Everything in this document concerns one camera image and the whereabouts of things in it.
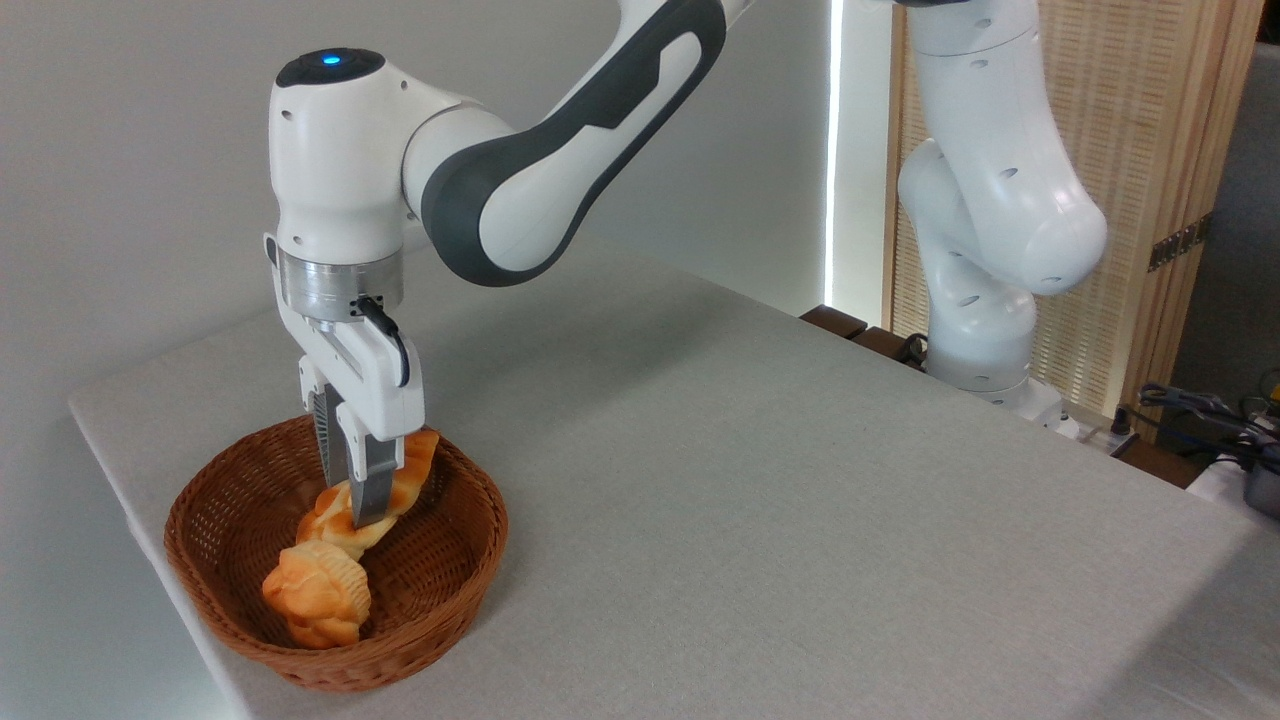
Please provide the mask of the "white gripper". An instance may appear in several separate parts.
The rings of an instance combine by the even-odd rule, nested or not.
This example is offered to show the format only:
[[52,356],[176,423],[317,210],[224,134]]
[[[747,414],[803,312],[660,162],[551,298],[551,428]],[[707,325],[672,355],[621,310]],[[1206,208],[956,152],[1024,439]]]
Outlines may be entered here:
[[425,423],[419,354],[389,315],[403,296],[403,255],[326,265],[288,254],[270,233],[264,249],[276,309],[303,354],[300,391],[326,486],[349,479],[355,528],[381,521],[403,436]]

